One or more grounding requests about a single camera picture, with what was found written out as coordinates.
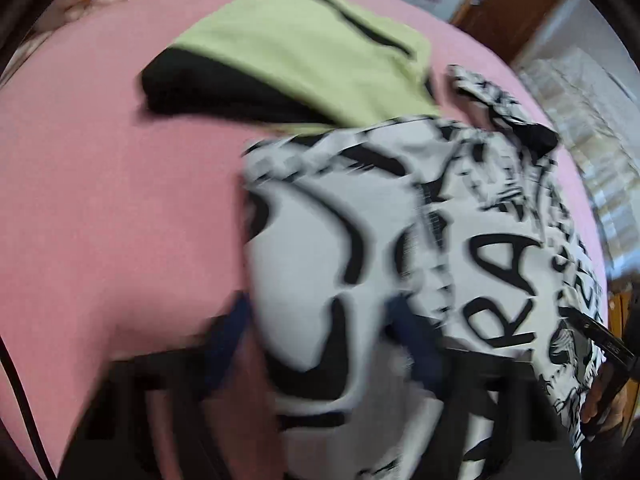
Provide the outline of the lace covered furniture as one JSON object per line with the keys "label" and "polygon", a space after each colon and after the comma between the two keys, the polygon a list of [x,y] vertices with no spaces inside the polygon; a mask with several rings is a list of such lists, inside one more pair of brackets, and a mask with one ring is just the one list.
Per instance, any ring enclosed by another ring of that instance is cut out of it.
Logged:
{"label": "lace covered furniture", "polygon": [[612,281],[639,273],[639,107],[582,49],[537,58],[518,76],[573,157]]}

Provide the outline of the pink bed sheet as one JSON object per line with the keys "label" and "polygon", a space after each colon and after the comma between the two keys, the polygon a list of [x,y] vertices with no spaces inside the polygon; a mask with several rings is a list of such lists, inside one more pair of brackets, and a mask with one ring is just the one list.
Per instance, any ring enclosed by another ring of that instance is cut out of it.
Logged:
{"label": "pink bed sheet", "polygon": [[[1,91],[1,474],[58,478],[101,367],[182,347],[236,292],[250,300],[243,156],[255,143],[342,129],[151,113],[141,71],[232,0],[129,0],[56,32]],[[436,118],[485,127],[447,70],[482,75],[551,126],[521,81],[459,29],[399,0],[346,0],[432,46]],[[586,193],[559,141],[556,180],[594,264]],[[262,336],[250,324],[285,454]]]}

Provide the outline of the brown wooden door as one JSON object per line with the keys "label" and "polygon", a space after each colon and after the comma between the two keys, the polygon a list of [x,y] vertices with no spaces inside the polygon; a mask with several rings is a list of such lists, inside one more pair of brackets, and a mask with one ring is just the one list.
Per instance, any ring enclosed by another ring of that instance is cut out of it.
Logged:
{"label": "brown wooden door", "polygon": [[452,24],[513,62],[561,0],[464,0]]}

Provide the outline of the white black graffiti print jacket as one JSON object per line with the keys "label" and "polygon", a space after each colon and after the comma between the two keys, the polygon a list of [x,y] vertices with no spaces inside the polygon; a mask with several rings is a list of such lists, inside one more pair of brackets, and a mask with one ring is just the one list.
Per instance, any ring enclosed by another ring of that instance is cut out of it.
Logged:
{"label": "white black graffiti print jacket", "polygon": [[250,300],[289,479],[411,479],[442,402],[410,377],[386,301],[447,348],[522,358],[579,467],[600,352],[567,321],[602,288],[556,180],[559,139],[459,65],[485,127],[411,116],[255,143],[243,156]]}

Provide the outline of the green black folded garment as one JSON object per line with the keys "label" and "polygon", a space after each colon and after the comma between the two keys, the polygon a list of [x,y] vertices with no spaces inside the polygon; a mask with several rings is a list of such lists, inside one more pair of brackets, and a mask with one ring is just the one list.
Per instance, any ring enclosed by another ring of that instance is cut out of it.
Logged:
{"label": "green black folded garment", "polygon": [[290,128],[361,128],[436,116],[432,46],[346,0],[232,0],[141,71],[155,115]]}

